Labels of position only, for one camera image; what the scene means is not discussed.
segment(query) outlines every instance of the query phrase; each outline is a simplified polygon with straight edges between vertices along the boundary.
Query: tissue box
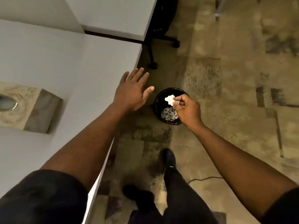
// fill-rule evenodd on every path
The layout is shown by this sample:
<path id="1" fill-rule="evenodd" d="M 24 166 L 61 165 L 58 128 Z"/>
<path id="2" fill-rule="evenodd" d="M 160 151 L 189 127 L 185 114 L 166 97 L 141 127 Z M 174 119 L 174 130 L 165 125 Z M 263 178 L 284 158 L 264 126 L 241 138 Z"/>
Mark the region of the tissue box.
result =
<path id="1" fill-rule="evenodd" d="M 13 110 L 0 110 L 0 126 L 39 133 L 48 132 L 61 100 L 44 89 L 5 82 L 0 82 L 1 96 L 14 99 L 17 106 Z"/>

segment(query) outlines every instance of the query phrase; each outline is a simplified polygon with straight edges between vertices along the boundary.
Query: cable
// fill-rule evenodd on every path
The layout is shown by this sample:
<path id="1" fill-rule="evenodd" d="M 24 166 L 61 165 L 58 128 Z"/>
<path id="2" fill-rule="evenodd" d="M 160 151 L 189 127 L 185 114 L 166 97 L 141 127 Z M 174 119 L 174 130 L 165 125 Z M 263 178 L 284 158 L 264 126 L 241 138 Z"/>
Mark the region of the cable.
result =
<path id="1" fill-rule="evenodd" d="M 191 181 L 189 181 L 187 184 L 189 184 L 192 181 L 204 181 L 204 180 L 208 180 L 210 178 L 219 178 L 219 179 L 223 179 L 222 177 L 208 177 L 208 178 L 204 178 L 204 179 L 192 179 Z"/>

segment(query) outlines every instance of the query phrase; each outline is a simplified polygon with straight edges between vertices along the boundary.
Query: chair leg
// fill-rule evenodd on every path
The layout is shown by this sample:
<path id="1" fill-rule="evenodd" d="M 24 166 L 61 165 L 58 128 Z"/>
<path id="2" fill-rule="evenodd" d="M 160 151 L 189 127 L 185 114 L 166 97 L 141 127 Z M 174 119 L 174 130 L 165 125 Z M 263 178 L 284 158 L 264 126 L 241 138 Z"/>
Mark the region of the chair leg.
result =
<path id="1" fill-rule="evenodd" d="M 158 64 L 154 61 L 154 56 L 152 55 L 152 45 L 151 41 L 147 42 L 147 49 L 150 55 L 150 65 L 149 67 L 153 70 L 156 70 L 158 68 Z"/>
<path id="2" fill-rule="evenodd" d="M 173 44 L 173 48 L 179 48 L 180 47 L 180 41 L 178 41 L 175 37 L 169 37 L 169 36 L 166 36 L 166 35 L 162 35 L 162 36 L 159 36 L 159 37 L 155 37 L 156 39 L 160 39 L 160 40 L 165 40 L 165 41 L 172 41 Z"/>

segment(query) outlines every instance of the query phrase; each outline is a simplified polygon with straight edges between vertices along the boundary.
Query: forearm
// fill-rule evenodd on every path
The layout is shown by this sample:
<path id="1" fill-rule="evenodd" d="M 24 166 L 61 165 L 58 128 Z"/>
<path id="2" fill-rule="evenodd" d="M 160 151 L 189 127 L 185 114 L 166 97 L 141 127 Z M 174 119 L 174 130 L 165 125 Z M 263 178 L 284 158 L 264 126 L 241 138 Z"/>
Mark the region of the forearm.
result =
<path id="1" fill-rule="evenodd" d="M 276 169 L 209 128 L 197 125 L 191 130 L 238 199 L 256 218 L 260 218 L 282 194 L 298 187 Z"/>
<path id="2" fill-rule="evenodd" d="M 89 191 L 103 167 L 117 126 L 124 116 L 125 111 L 110 105 L 54 154 L 42 169 L 68 173 L 77 178 Z"/>

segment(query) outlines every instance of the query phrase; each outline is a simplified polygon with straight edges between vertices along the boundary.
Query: black sleeve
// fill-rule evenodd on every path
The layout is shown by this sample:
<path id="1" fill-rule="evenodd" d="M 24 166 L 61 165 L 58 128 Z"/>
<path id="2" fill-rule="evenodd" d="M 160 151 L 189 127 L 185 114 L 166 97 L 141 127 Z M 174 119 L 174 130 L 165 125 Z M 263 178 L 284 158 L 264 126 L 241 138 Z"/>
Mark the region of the black sleeve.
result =
<path id="1" fill-rule="evenodd" d="M 71 175 L 37 170 L 0 199 L 0 223 L 81 224 L 88 193 Z"/>
<path id="2" fill-rule="evenodd" d="M 298 224 L 299 188 L 286 192 L 260 219 L 262 224 Z"/>

